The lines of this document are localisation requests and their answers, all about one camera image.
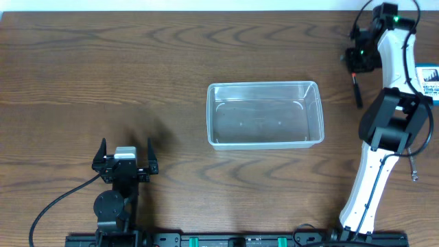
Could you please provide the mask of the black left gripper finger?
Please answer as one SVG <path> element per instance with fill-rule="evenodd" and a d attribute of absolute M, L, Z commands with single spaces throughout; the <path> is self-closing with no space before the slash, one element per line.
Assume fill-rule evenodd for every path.
<path fill-rule="evenodd" d="M 154 148 L 152 147 L 152 140 L 147 139 L 147 161 L 149 164 L 157 164 L 158 160 L 154 153 Z"/>
<path fill-rule="evenodd" d="M 106 161 L 106 139 L 103 138 L 100 147 L 93 158 L 93 163 L 104 163 Z"/>

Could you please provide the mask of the small steel claw hammer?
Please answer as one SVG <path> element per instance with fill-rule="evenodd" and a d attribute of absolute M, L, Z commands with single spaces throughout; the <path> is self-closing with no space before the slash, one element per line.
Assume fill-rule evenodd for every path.
<path fill-rule="evenodd" d="M 353 90 L 355 95 L 355 101 L 358 109 L 363 108 L 363 101 L 361 98 L 361 92 L 359 90 L 359 85 L 357 83 L 357 77 L 356 73 L 351 73 L 352 79 L 353 79 Z"/>

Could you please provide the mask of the clear plastic storage container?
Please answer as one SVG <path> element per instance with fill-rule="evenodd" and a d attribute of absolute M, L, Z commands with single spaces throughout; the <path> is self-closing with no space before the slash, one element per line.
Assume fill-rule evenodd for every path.
<path fill-rule="evenodd" d="M 323 142 L 314 81 L 231 82 L 206 92 L 207 139 L 214 150 L 300 149 Z"/>

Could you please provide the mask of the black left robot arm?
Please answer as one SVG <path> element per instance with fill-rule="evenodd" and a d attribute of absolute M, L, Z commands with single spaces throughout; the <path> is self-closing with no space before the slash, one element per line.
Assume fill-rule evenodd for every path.
<path fill-rule="evenodd" d="M 139 184 L 148 183 L 150 176 L 158 173 L 151 141 L 147 141 L 147 167 L 139 168 L 134 146 L 118 147 L 114 154 L 108 154 L 103 139 L 92 169 L 106 184 L 112 185 L 112 189 L 98 195 L 93 205 L 97 216 L 95 245 L 152 246 L 152 236 L 136 226 Z"/>

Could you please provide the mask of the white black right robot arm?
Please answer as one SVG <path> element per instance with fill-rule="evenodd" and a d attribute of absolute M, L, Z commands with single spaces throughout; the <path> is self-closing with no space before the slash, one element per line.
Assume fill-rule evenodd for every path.
<path fill-rule="evenodd" d="M 399 15 L 398 6 L 383 2 L 372 11 L 370 26 L 353 24 L 344 60 L 352 76 L 381 69 L 383 88 L 364 113 L 358 135 L 361 162 L 340 228 L 331 246 L 406 246 L 403 233 L 375 233 L 374 222 L 385 184 L 400 158 L 412 160 L 434 133 L 432 108 L 438 103 L 438 70 L 417 65 L 414 43 L 419 19 Z"/>

